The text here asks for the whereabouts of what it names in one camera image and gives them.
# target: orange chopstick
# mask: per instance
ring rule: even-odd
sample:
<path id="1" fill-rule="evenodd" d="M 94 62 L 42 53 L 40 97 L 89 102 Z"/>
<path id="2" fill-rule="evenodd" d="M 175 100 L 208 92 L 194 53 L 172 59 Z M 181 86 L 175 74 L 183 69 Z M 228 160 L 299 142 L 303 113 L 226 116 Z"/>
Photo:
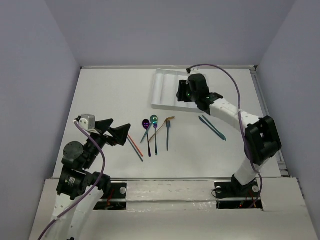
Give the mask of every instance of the orange chopstick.
<path id="1" fill-rule="evenodd" d="M 130 137 L 130 135 L 128 134 L 128 138 L 131 140 L 131 142 L 133 143 L 133 145 L 135 146 L 135 148 L 138 150 L 139 154 L 141 155 L 141 157 L 143 157 L 144 155 L 142 154 L 142 152 L 140 151 L 140 149 L 137 147 L 137 145 L 135 144 L 135 142 L 133 141 L 133 139 Z"/>

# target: green spoon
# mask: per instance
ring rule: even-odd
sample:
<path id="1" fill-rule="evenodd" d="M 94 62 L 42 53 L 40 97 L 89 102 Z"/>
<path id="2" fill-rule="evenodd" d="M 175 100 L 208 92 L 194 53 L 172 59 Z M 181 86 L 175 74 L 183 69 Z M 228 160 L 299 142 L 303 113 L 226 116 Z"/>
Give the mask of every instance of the green spoon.
<path id="1" fill-rule="evenodd" d="M 154 127 L 154 140 L 155 140 L 155 155 L 158 155 L 158 148 L 157 148 L 157 127 L 158 127 L 158 117 L 156 115 L 152 115 L 150 117 L 150 122 Z"/>

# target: wire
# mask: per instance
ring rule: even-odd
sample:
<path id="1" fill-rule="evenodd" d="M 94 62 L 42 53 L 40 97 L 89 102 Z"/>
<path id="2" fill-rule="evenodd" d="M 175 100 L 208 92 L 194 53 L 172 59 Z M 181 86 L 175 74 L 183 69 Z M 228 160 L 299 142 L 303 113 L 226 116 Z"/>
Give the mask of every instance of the wire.
<path id="1" fill-rule="evenodd" d="M 108 196 L 108 198 L 106 199 L 106 206 L 110 206 L 110 200 L 112 199 L 112 195 L 114 194 L 115 190 L 112 189 L 110 195 Z"/>
<path id="2" fill-rule="evenodd" d="M 249 190 L 249 194 L 250 194 L 250 196 L 252 198 L 252 201 L 254 201 L 255 200 L 254 195 L 252 194 L 252 192 L 250 190 Z"/>
<path id="3" fill-rule="evenodd" d="M 211 195 L 216 199 L 217 197 L 214 195 L 214 192 L 216 191 L 216 189 L 213 189 L 211 192 Z"/>
<path id="4" fill-rule="evenodd" d="M 193 66 L 187 68 L 187 72 L 188 72 L 188 70 L 191 70 L 191 69 L 196 68 L 196 67 L 201 67 L 201 66 L 213 67 L 213 68 L 219 69 L 222 72 L 224 72 L 225 74 L 227 74 L 228 77 L 232 80 L 232 82 L 233 82 L 233 84 L 235 86 L 236 92 L 238 94 L 238 117 L 239 117 L 239 123 L 240 123 L 240 132 L 241 132 L 241 136 L 242 136 L 242 139 L 243 139 L 243 142 L 244 142 L 244 149 L 245 149 L 245 152 L 248 154 L 247 158 L 250 161 L 250 164 L 251 164 L 251 167 L 252 167 L 253 171 L 256 174 L 258 174 L 259 178 L 260 178 L 260 189 L 259 189 L 259 192 L 257 194 L 256 199 L 253 201 L 253 203 L 249 207 L 249 209 L 250 209 L 256 204 L 256 202 L 260 198 L 260 195 L 261 195 L 261 192 L 262 192 L 262 187 L 263 187 L 263 180 L 262 180 L 262 176 L 261 176 L 260 172 L 255 168 L 254 162 L 252 160 L 251 152 L 249 150 L 249 146 L 248 146 L 248 143 L 247 143 L 247 140 L 246 140 L 245 130 L 244 130 L 244 126 L 243 126 L 243 123 L 242 123 L 242 117 L 241 117 L 241 97 L 240 97 L 239 87 L 238 87 L 236 81 L 234 80 L 234 78 L 226 70 L 224 70 L 223 68 L 221 68 L 221 67 L 219 67 L 217 65 L 214 65 L 214 64 L 197 64 L 197 65 L 193 65 Z"/>
<path id="5" fill-rule="evenodd" d="M 98 176 L 98 178 L 96 179 L 95 183 L 92 185 L 92 187 L 84 194 L 82 195 L 77 201 L 75 201 L 70 207 L 68 207 L 66 210 L 64 210 L 62 213 L 60 213 L 55 219 L 53 219 L 48 226 L 46 226 L 46 228 L 43 230 L 43 232 L 41 233 L 41 235 L 39 236 L 38 240 L 41 240 L 41 238 L 46 234 L 46 232 L 49 230 L 49 228 L 51 228 L 51 226 L 58 221 L 59 218 L 61 218 L 63 215 L 67 214 L 71 209 L 73 209 L 75 206 L 77 206 L 86 196 L 88 196 L 92 190 L 97 186 L 97 184 L 99 183 L 100 179 L 102 178 L 104 171 L 105 171 L 105 167 L 106 167 L 106 157 L 104 152 L 102 151 L 102 149 L 100 148 L 100 146 L 97 144 L 97 142 L 88 134 L 86 133 L 79 125 L 78 122 L 76 120 L 73 121 L 74 125 L 80 130 L 80 132 L 82 132 L 93 144 L 94 146 L 99 150 L 99 152 L 101 153 L 102 156 L 102 169 L 101 172 Z"/>

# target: purple spoon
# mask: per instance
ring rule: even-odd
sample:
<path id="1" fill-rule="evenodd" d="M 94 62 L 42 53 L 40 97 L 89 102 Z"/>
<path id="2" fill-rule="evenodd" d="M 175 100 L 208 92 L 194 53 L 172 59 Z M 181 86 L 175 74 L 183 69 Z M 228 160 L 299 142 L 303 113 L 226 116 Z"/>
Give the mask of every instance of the purple spoon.
<path id="1" fill-rule="evenodd" d="M 149 126 L 150 126 L 150 121 L 148 119 L 144 119 L 142 121 L 142 126 L 145 130 L 148 130 Z M 151 157 L 151 151 L 150 151 L 150 145 L 149 145 L 149 135 L 148 135 L 148 131 L 146 132 L 146 139 L 148 141 L 148 152 L 149 152 L 149 157 Z"/>

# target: fork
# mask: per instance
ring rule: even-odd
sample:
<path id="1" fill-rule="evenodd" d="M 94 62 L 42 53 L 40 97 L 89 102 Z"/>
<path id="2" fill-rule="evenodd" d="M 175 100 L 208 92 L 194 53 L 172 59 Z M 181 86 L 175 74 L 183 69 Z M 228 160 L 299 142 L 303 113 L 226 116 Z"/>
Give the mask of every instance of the fork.
<path id="1" fill-rule="evenodd" d="M 170 120 L 166 121 L 165 126 L 167 128 L 167 131 L 166 131 L 166 151 L 168 152 L 168 149 L 169 149 L 169 128 L 171 127 Z"/>

